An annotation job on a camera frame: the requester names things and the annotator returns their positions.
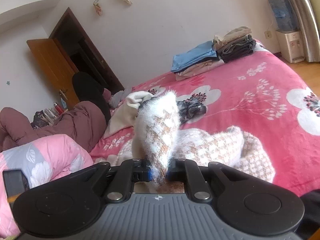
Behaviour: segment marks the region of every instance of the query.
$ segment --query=bed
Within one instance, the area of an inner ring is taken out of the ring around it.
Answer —
[[[276,170],[273,183],[301,196],[320,188],[320,103],[303,80],[257,42],[255,53],[177,82],[165,73],[132,88],[155,95],[174,90],[177,100],[197,97],[207,112],[181,129],[209,133],[231,125],[258,137]],[[133,128],[101,139],[93,160],[117,155]]]

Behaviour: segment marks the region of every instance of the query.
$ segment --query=wooden door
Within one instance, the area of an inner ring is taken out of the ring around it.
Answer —
[[[53,39],[28,40],[27,44],[48,82],[62,96],[68,108],[73,108],[79,102],[72,86],[72,76],[77,68],[68,54]]]

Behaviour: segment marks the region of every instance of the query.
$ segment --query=electrical outlet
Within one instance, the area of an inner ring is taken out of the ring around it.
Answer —
[[[266,32],[264,32],[264,35],[265,35],[266,39],[272,38],[272,33],[271,33],[271,31],[266,31]]]

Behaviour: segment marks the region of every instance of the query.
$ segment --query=silver bolt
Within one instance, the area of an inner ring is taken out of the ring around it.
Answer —
[[[107,197],[111,200],[119,200],[122,199],[123,195],[120,192],[110,192]]]
[[[197,199],[208,199],[210,197],[210,194],[208,192],[199,191],[195,193],[195,198]]]

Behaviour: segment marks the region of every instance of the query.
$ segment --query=mauve puffer jacket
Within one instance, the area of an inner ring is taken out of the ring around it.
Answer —
[[[89,101],[82,101],[75,105],[73,110],[63,113],[53,126],[37,130],[33,130],[25,115],[13,108],[5,107],[0,112],[0,152],[41,137],[66,134],[90,153],[106,128],[103,113]]]

